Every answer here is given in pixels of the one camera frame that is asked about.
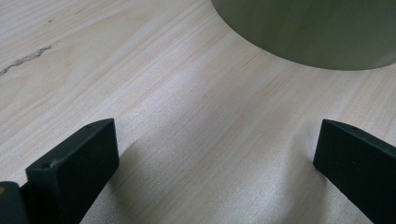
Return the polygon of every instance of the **light wood surface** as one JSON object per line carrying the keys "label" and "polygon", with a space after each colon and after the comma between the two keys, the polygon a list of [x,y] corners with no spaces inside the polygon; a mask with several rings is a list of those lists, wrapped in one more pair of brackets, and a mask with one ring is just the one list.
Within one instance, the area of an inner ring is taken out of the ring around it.
{"label": "light wood surface", "polygon": [[0,180],[115,118],[120,168],[82,223],[370,223],[313,167],[320,123],[396,145],[396,65],[286,61],[209,0],[1,0],[0,71]]}

